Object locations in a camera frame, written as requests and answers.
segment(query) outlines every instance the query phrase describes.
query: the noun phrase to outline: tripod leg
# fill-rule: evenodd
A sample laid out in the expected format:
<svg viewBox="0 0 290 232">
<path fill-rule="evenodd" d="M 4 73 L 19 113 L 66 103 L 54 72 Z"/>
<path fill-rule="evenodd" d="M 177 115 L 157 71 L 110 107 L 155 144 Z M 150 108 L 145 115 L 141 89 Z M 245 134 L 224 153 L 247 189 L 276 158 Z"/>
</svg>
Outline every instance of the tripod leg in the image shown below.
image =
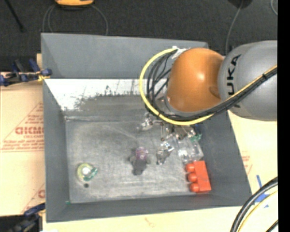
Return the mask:
<svg viewBox="0 0 290 232">
<path fill-rule="evenodd" d="M 4 0 L 4 1 L 5 1 L 6 4 L 8 5 L 10 11 L 12 12 L 12 14 L 13 14 L 15 20 L 16 20 L 16 22 L 18 23 L 18 26 L 19 26 L 20 31 L 21 31 L 21 32 L 26 32 L 25 27 L 24 27 L 23 24 L 20 22 L 20 20 L 19 20 L 19 18 L 18 18 L 18 16 L 17 16 L 15 10 L 13 9 L 13 7 L 12 7 L 12 5 L 11 5 L 11 3 L 10 3 L 10 1 L 9 1 L 9 0 Z"/>
</svg>

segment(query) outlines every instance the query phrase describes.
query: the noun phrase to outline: green object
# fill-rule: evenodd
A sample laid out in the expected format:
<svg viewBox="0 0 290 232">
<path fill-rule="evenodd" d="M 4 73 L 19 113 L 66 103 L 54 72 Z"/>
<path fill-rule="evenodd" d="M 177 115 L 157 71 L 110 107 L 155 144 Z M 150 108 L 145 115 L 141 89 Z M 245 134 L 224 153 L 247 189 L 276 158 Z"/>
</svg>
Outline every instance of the green object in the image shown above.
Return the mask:
<svg viewBox="0 0 290 232">
<path fill-rule="evenodd" d="M 77 168 L 77 176 L 80 180 L 89 181 L 98 172 L 98 169 L 89 163 L 82 163 Z"/>
<path fill-rule="evenodd" d="M 202 134 L 198 133 L 198 134 L 190 137 L 190 140 L 191 140 L 191 142 L 194 142 L 194 141 L 198 142 L 201 139 L 201 137 L 202 137 Z"/>
</svg>

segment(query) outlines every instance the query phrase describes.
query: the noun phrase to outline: red plastic part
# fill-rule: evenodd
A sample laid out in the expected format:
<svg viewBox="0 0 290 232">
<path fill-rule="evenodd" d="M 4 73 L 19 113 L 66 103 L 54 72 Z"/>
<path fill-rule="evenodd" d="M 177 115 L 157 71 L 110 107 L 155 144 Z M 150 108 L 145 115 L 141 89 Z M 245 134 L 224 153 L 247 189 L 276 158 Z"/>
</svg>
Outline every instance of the red plastic part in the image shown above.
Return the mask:
<svg viewBox="0 0 290 232">
<path fill-rule="evenodd" d="M 189 173 L 187 176 L 188 181 L 192 182 L 190 185 L 190 191 L 196 193 L 207 193 L 212 189 L 205 161 L 200 160 L 188 163 L 185 168 Z"/>
</svg>

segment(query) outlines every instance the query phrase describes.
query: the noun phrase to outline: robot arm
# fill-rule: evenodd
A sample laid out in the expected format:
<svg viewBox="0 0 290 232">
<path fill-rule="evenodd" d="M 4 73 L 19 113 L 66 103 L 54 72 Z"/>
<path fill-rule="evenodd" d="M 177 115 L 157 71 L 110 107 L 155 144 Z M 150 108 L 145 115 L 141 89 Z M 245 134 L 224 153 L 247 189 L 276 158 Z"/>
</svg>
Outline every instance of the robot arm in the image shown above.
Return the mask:
<svg viewBox="0 0 290 232">
<path fill-rule="evenodd" d="M 167 89 L 158 96 L 154 89 L 159 64 L 176 51 L 158 53 L 141 72 L 140 93 L 153 114 L 175 125 L 196 124 L 227 109 L 250 119 L 277 119 L 277 41 L 245 44 L 225 58 L 209 49 L 186 50 L 165 71 L 170 72 Z M 144 73 L 157 58 L 160 60 L 149 73 L 152 86 L 148 81 L 146 96 Z"/>
</svg>

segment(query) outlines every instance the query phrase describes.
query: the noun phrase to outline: clamp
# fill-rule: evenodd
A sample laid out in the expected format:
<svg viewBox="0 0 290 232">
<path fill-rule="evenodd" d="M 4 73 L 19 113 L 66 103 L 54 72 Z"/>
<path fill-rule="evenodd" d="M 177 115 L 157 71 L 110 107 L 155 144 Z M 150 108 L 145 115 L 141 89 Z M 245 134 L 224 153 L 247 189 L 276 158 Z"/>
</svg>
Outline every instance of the clamp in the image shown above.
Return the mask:
<svg viewBox="0 0 290 232">
<path fill-rule="evenodd" d="M 21 62 L 17 59 L 13 62 L 12 71 L 6 75 L 0 75 L 0 86 L 9 86 L 16 83 L 29 82 L 34 80 L 43 80 L 52 74 L 51 69 L 41 70 L 38 64 L 29 59 L 32 72 L 26 72 Z"/>
</svg>

